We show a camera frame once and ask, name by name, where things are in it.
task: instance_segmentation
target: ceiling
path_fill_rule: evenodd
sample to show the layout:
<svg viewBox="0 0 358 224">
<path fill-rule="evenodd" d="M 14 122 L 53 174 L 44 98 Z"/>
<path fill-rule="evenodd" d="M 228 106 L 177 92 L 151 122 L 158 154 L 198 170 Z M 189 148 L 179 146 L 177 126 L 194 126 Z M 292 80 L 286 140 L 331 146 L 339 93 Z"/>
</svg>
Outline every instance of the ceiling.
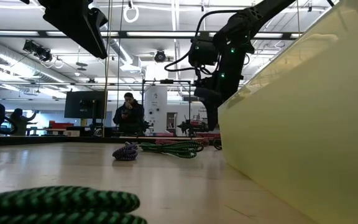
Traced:
<svg viewBox="0 0 358 224">
<path fill-rule="evenodd" d="M 172 1 L 176 4 L 174 13 L 172 13 Z M 127 22 L 122 19 L 122 11 L 128 5 L 128 0 L 119 1 L 97 0 L 96 5 L 108 16 L 109 4 L 112 6 L 111 30 L 141 30 L 141 31 L 171 31 L 183 30 L 193 31 L 196 29 L 200 17 L 202 3 L 205 6 L 205 12 L 220 9 L 237 9 L 249 7 L 257 4 L 261 0 L 133 0 L 133 5 L 139 9 L 139 17 L 134 22 Z M 296 2 L 288 9 L 275 16 L 269 23 L 265 24 L 261 32 L 304 32 L 312 25 L 320 15 L 330 9 L 326 0 L 312 0 L 313 10 L 308 12 L 310 0 L 299 0 L 300 16 L 298 23 Z M 30 5 L 25 5 L 19 0 L 0 0 L 0 30 L 56 30 L 54 26 L 42 19 L 44 12 L 39 7 L 37 0 L 31 0 Z M 135 16 L 135 10 L 129 10 L 127 17 L 132 19 Z M 212 15 L 205 19 L 201 30 L 216 32 L 224 26 L 231 14 Z M 16 51 L 23 56 L 28 56 L 37 60 L 23 51 L 23 45 L 26 39 L 22 37 L 1 37 L 0 44 Z M 59 56 L 64 64 L 62 68 L 52 66 L 50 69 L 67 77 L 72 82 L 87 82 L 89 78 L 95 78 L 97 82 L 104 82 L 106 75 L 105 61 L 94 58 L 87 51 L 80 49 L 71 39 L 67 38 L 31 38 L 36 43 L 45 48 L 51 49 L 51 53 Z M 184 55 L 190 48 L 190 39 L 121 39 L 120 45 L 130 55 L 138 56 L 142 60 L 142 66 L 153 61 L 152 54 L 157 50 L 164 50 L 170 58 L 175 57 L 175 46 Z M 253 40 L 253 45 L 257 50 L 255 55 L 250 57 L 248 65 L 244 66 L 242 74 L 244 80 L 241 83 L 251 79 L 254 74 L 269 63 L 276 55 L 288 47 L 292 40 Z M 87 63 L 86 71 L 77 71 L 76 62 Z M 189 66 L 188 63 L 182 63 L 182 67 Z M 109 81 L 115 80 L 121 82 L 120 88 L 128 89 L 125 83 L 141 82 L 142 74 L 120 71 L 118 60 L 109 62 Z M 174 73 L 169 74 L 169 78 L 176 79 Z M 194 80 L 195 74 L 192 71 L 182 72 L 182 80 Z M 99 90 L 101 87 L 91 86 L 91 89 Z"/>
</svg>

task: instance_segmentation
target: white ceiling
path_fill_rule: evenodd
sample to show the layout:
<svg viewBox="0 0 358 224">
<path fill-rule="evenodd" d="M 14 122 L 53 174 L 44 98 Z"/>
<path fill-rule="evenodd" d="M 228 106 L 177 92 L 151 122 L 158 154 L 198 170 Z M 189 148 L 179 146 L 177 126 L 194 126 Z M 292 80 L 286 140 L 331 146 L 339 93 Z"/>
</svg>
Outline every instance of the white ceiling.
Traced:
<svg viewBox="0 0 358 224">
<path fill-rule="evenodd" d="M 246 7 L 250 6 L 253 2 L 258 3 L 261 0 L 204 0 L 206 9 L 218 10 L 226 9 L 227 7 Z M 36 1 L 31 1 L 31 6 L 35 6 Z M 112 30 L 173 30 L 172 25 L 172 0 L 133 0 L 135 6 L 144 7 L 157 7 L 155 9 L 139 9 L 139 18 L 133 23 L 121 21 L 122 5 L 120 0 L 112 0 Z M 203 15 L 201 12 L 201 0 L 179 0 L 179 22 L 177 30 L 194 31 L 200 17 Z M 323 9 L 329 9 L 326 0 L 313 0 L 313 7 L 319 9 L 312 12 L 306 12 L 305 7 L 308 6 L 309 0 L 299 0 L 300 12 L 300 31 L 304 32 L 312 25 L 315 20 L 321 15 Z M 97 5 L 101 10 L 108 15 L 108 0 L 97 0 Z M 0 0 L 0 7 L 26 7 L 26 5 L 19 0 Z M 288 11 L 296 9 L 296 3 L 289 7 Z M 129 11 L 128 17 L 132 18 L 134 11 Z M 40 9 L 2 9 L 0 8 L 0 30 L 56 30 L 52 25 L 42 19 L 43 11 Z M 205 30 L 216 31 L 224 26 L 230 14 L 219 14 L 207 17 L 205 20 Z M 272 21 L 269 22 L 261 29 L 266 32 L 298 32 L 298 17 L 295 12 L 284 12 L 278 14 Z M 88 78 L 102 78 L 104 74 L 104 63 L 99 62 L 96 58 L 90 56 L 86 51 L 81 51 L 81 56 L 78 58 L 78 45 L 70 39 L 32 39 L 37 43 L 43 45 L 45 48 L 51 49 L 55 55 L 60 55 L 60 58 L 65 62 L 65 65 L 60 68 L 54 68 L 56 72 L 61 73 L 67 77 L 78 82 L 83 82 Z M 25 39 L 0 37 L 0 44 L 3 44 L 20 54 L 25 54 L 22 50 Z M 178 40 L 180 52 L 183 55 L 190 48 L 190 40 Z M 267 41 L 259 40 L 254 43 L 254 47 L 258 53 L 264 55 L 254 55 L 251 57 L 250 64 L 244 67 L 243 75 L 246 80 L 250 79 L 254 73 L 264 64 L 268 63 L 272 57 L 281 52 L 282 49 L 288 47 L 291 41 L 276 40 Z M 175 44 L 172 39 L 122 39 L 122 47 L 132 55 L 142 57 L 142 60 L 151 60 L 152 57 L 147 57 L 149 53 L 156 52 L 157 49 L 162 49 L 168 56 L 174 56 Z M 87 71 L 81 72 L 79 77 L 75 76 L 76 68 L 75 63 L 79 60 L 88 64 Z M 110 61 L 110 77 L 117 75 L 117 60 Z M 120 77 L 124 78 L 125 82 L 133 82 L 134 79 L 140 81 L 141 74 L 121 73 Z M 174 74 L 170 74 L 170 78 L 175 78 Z M 183 72 L 182 79 L 193 80 L 193 72 Z"/>
</svg>

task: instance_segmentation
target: security camera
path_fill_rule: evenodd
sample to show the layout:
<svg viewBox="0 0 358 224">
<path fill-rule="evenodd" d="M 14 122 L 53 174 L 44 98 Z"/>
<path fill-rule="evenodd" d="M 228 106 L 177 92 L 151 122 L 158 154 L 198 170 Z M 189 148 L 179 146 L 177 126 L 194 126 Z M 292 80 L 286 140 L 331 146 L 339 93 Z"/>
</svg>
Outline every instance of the security camera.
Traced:
<svg viewBox="0 0 358 224">
<path fill-rule="evenodd" d="M 164 62 L 165 59 L 167 59 L 167 56 L 165 55 L 163 50 L 158 50 L 155 54 L 154 60 L 156 62 Z"/>
</svg>

